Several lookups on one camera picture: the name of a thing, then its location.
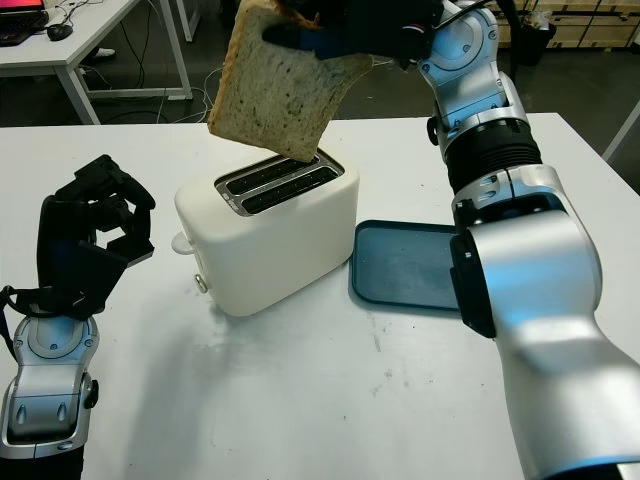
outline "blue tray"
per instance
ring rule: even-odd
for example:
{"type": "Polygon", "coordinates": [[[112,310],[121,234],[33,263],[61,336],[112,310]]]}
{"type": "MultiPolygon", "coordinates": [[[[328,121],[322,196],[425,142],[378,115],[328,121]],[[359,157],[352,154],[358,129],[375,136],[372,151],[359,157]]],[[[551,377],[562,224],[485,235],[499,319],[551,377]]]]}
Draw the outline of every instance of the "blue tray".
{"type": "Polygon", "coordinates": [[[351,283],[364,300],[458,310],[449,241],[455,227],[368,220],[356,227],[351,283]]]}

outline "slice of bread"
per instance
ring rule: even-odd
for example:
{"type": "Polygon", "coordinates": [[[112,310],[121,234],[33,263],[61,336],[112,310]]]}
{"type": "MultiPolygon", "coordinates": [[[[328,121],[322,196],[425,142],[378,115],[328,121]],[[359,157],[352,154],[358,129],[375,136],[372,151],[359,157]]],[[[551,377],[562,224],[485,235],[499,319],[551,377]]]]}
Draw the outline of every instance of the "slice of bread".
{"type": "Polygon", "coordinates": [[[242,1],[209,131],[310,161],[347,90],[373,62],[360,54],[318,60],[313,52],[262,40],[267,27],[287,18],[275,0],[242,1]]]}

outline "toaster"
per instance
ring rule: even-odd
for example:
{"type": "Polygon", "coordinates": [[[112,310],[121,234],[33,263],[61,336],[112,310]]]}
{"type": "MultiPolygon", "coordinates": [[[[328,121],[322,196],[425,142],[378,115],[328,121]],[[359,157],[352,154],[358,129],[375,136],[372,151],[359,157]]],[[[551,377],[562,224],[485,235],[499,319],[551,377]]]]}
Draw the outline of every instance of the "toaster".
{"type": "Polygon", "coordinates": [[[252,315],[344,263],[353,251],[359,175],[318,150],[313,161],[275,155],[182,186],[184,233],[196,280],[227,314],[252,315]]]}

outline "toaster slot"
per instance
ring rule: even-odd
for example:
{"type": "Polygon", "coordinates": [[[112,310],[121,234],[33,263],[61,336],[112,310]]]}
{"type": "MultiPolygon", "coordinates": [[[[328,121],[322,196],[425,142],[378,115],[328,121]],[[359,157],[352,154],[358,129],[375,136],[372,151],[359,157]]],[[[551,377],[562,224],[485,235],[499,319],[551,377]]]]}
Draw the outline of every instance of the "toaster slot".
{"type": "Polygon", "coordinates": [[[274,156],[218,178],[214,187],[234,212],[250,217],[343,174],[338,162],[318,150],[311,162],[274,156]]]}
{"type": "Polygon", "coordinates": [[[276,164],[256,170],[235,180],[231,180],[227,183],[227,189],[233,195],[242,195],[243,193],[255,190],[256,188],[267,185],[274,180],[278,180],[317,163],[318,157],[315,157],[311,162],[300,162],[298,160],[284,158],[276,164]]]}
{"type": "Polygon", "coordinates": [[[322,167],[254,197],[247,198],[242,202],[242,206],[249,214],[255,215],[309,190],[313,190],[320,185],[324,185],[336,177],[338,177],[338,174],[334,170],[329,167],[322,167]]]}

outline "white table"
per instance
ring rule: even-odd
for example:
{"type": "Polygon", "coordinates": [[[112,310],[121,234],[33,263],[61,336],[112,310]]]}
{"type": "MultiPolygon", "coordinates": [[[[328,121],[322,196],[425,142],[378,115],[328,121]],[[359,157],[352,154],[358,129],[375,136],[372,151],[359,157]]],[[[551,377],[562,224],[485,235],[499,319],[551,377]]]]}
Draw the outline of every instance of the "white table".
{"type": "MultiPolygon", "coordinates": [[[[52,42],[47,35],[33,35],[18,46],[0,48],[0,77],[57,75],[84,124],[100,124],[91,106],[91,99],[148,96],[167,96],[170,100],[192,98],[169,0],[159,2],[181,87],[93,91],[87,88],[78,65],[139,1],[141,0],[104,0],[103,3],[84,5],[73,14],[73,33],[64,40],[52,42]]],[[[49,24],[60,22],[62,17],[60,9],[54,10],[49,24]]]]}
{"type": "MultiPolygon", "coordinates": [[[[640,198],[558,115],[530,118],[600,251],[600,325],[640,360],[640,198]]],[[[359,221],[451,223],[425,125],[329,126],[324,148],[360,169],[359,221]]],[[[457,318],[356,304],[346,265],[244,319],[198,292],[193,259],[170,247],[180,230],[173,195],[195,176],[213,182],[250,147],[203,124],[3,129],[0,145],[2,285],[36,285],[40,204],[98,155],[111,154],[158,202],[154,257],[125,273],[97,316],[90,371],[102,388],[84,478],[522,478],[497,349],[457,318]]],[[[1,348],[1,388],[15,372],[1,348]]]]}
{"type": "Polygon", "coordinates": [[[178,15],[180,16],[180,23],[182,23],[182,31],[184,32],[184,39],[187,42],[193,42],[193,37],[196,34],[196,29],[200,23],[200,6],[197,0],[194,2],[193,11],[191,17],[187,14],[187,7],[184,4],[184,0],[176,0],[176,6],[178,7],[178,15]]]}
{"type": "Polygon", "coordinates": [[[615,160],[616,152],[628,140],[629,133],[639,118],[640,100],[636,103],[633,110],[631,110],[631,113],[622,124],[622,127],[620,127],[620,130],[618,130],[618,133],[616,133],[616,136],[613,137],[613,140],[611,140],[611,143],[602,154],[602,158],[604,158],[607,163],[612,163],[615,160]]]}

